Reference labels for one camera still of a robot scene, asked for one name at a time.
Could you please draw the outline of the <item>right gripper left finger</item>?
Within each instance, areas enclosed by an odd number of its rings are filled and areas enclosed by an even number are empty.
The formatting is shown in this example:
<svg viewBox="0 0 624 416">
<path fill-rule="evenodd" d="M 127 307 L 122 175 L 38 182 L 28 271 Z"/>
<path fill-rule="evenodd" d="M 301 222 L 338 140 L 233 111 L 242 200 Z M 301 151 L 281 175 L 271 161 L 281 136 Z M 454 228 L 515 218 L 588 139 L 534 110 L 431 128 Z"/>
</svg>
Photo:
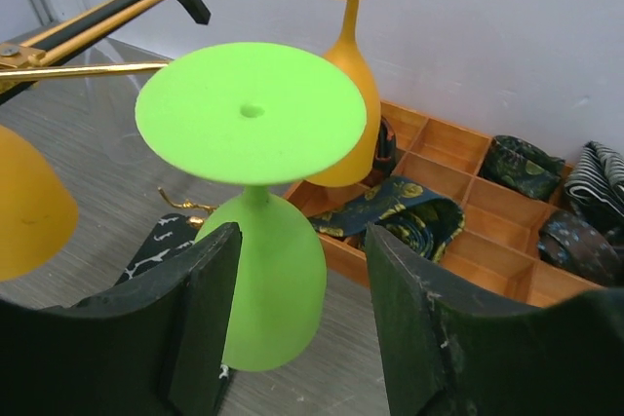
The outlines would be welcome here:
<svg viewBox="0 0 624 416">
<path fill-rule="evenodd" d="M 5 415 L 215 415 L 242 245 L 228 222 L 71 307 L 1 304 Z"/>
</svg>

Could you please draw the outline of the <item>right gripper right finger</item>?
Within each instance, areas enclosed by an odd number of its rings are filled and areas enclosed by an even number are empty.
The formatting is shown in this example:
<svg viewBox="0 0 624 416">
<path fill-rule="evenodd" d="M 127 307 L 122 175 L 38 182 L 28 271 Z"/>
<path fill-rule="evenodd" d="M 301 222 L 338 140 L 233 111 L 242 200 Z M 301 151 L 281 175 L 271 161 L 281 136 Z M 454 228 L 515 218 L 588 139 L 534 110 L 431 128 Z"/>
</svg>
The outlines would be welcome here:
<svg viewBox="0 0 624 416">
<path fill-rule="evenodd" d="M 538 308 L 462 279 L 386 229 L 366 233 L 394 415 L 619 415 L 623 292 Z"/>
</svg>

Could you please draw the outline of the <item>green goblet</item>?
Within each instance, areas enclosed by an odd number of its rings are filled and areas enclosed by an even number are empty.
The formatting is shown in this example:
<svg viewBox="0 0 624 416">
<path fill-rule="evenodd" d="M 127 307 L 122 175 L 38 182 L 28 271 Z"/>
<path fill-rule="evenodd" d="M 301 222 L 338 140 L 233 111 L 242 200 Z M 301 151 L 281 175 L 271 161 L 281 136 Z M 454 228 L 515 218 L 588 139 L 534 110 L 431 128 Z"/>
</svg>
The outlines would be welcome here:
<svg viewBox="0 0 624 416">
<path fill-rule="evenodd" d="M 241 188 L 200 229 L 207 236 L 235 222 L 242 233 L 223 362 L 266 371 L 296 359 L 320 325 L 326 257 L 307 217 L 272 187 L 326 170 L 352 150 L 367 122 L 356 85 L 302 49 L 226 43 L 152 75 L 135 118 L 166 163 Z"/>
</svg>

